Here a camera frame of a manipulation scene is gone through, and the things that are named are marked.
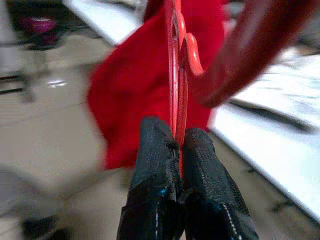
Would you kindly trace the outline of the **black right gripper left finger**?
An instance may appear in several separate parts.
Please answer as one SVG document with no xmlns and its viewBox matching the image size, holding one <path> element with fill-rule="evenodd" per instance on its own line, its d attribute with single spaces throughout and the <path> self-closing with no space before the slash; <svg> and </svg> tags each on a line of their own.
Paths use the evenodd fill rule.
<svg viewBox="0 0 320 240">
<path fill-rule="evenodd" d="M 135 172 L 121 209 L 118 240 L 178 240 L 184 231 L 180 146 L 163 120 L 140 125 Z"/>
</svg>

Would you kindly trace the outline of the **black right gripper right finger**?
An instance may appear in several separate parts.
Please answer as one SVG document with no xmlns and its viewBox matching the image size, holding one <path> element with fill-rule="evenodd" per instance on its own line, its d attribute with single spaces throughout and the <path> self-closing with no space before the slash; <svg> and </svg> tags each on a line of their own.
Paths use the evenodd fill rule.
<svg viewBox="0 0 320 240">
<path fill-rule="evenodd" d="M 214 143 L 203 129 L 186 130 L 183 173 L 187 239 L 259 239 L 237 184 L 218 159 Z"/>
</svg>

